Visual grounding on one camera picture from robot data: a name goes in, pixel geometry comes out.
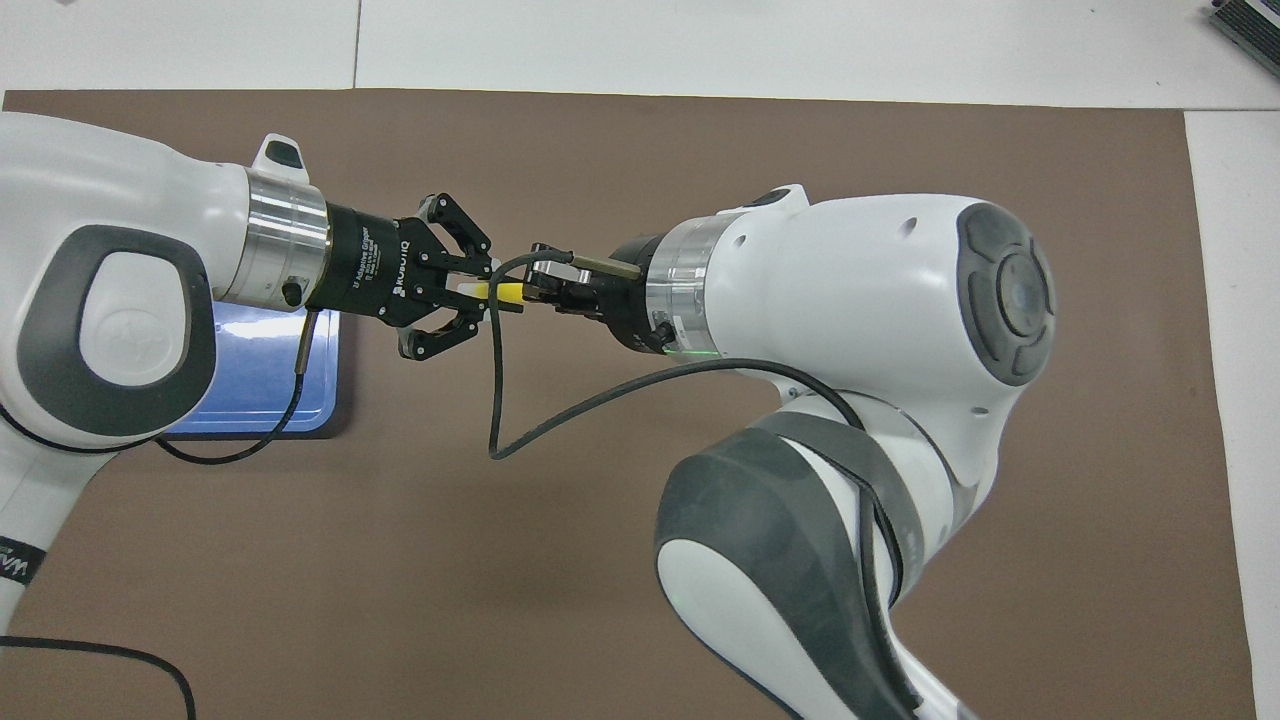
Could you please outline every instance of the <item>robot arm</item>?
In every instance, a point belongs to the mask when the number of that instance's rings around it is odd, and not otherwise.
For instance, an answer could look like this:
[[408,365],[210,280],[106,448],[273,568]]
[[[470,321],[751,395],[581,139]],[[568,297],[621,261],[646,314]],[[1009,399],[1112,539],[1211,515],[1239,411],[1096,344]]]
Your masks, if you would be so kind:
[[[398,220],[326,202],[280,136],[244,168],[4,113],[0,158],[0,630],[92,474],[204,396],[212,300],[376,316],[419,360],[495,309],[447,288],[494,272],[451,197]],[[676,468],[655,566],[681,620],[795,715],[970,717],[888,609],[986,498],[1047,359],[1053,293],[1027,228],[972,199],[810,205],[786,186],[581,260],[534,265],[524,299],[677,363],[805,370],[852,409],[768,377],[778,413]],[[442,307],[456,316],[412,329]]]
[[1047,360],[1053,290],[1029,231],[973,199],[810,205],[787,186],[614,258],[644,279],[543,265],[529,286],[634,350],[804,369],[861,425],[769,378],[778,413],[675,469],[654,551],[680,619],[795,716],[973,717],[888,610],[987,497]]
[[[452,199],[399,220],[326,202],[282,136],[241,167],[0,113],[0,634],[88,479],[204,397],[214,300],[372,315],[419,360],[474,337],[484,315],[445,288],[449,273],[492,266]],[[411,327],[440,309],[456,316]]]

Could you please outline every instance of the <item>brown mat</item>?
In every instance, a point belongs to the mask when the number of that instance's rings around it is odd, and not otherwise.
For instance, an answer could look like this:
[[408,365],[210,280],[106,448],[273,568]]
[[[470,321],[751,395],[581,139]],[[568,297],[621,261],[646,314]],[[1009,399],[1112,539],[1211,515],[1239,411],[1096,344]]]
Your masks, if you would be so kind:
[[[607,254],[786,182],[996,201],[1050,254],[1059,345],[991,500],[895,625],[982,717],[1253,716],[1179,113],[424,91],[5,106],[209,160],[283,132],[330,200],[394,217],[448,191],[500,258]],[[547,309],[508,327],[507,437],[664,366]],[[113,461],[13,632],[157,652],[209,719],[782,717],[668,611],[650,547],[671,466],[773,409],[771,387],[658,387],[497,464],[486,341],[420,365],[376,322],[346,331],[343,434],[212,470],[154,447]],[[159,673],[63,655],[5,652],[0,715],[180,716]]]

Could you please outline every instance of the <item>gray circular joint cover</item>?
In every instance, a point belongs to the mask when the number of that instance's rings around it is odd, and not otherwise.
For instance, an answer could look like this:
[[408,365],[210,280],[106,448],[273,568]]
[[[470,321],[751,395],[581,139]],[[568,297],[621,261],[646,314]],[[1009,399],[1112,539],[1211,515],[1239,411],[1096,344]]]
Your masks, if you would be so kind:
[[[860,503],[868,536],[870,507]],[[658,507],[654,557],[673,539],[708,547],[750,578],[852,715],[915,716],[919,697],[893,653],[874,573],[864,571],[872,550],[859,533],[854,555],[822,478],[781,437],[745,428],[681,461]]]
[[1057,324],[1048,261],[1027,225],[986,202],[957,220],[956,288],[965,332],[996,379],[1024,386],[1044,369]]
[[[81,310],[113,252],[165,260],[178,270],[188,314],[182,361],[164,378],[128,387],[100,378],[81,355]],[[159,432],[189,413],[214,379],[214,305],[200,255],[152,232],[84,225],[63,241],[18,336],[18,372],[31,396],[68,425],[106,437]]]

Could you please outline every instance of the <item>yellow marker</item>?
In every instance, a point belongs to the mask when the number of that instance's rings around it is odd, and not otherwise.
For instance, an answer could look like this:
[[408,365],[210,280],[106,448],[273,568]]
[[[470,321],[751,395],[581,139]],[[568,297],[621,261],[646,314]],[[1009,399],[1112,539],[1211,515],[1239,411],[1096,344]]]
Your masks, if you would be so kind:
[[[471,297],[479,297],[485,300],[489,297],[489,283],[458,283],[458,292],[462,295],[470,295]],[[515,305],[525,304],[525,284],[524,283],[499,283],[498,284],[498,300],[502,302],[512,302]]]

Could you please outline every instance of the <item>white floor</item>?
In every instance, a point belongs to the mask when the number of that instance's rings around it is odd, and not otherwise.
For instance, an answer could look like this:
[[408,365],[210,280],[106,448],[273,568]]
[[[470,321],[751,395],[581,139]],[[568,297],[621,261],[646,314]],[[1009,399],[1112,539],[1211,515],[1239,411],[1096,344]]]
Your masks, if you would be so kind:
[[0,4],[0,88],[448,87],[1187,113],[1258,717],[1280,720],[1280,79],[1207,1]]

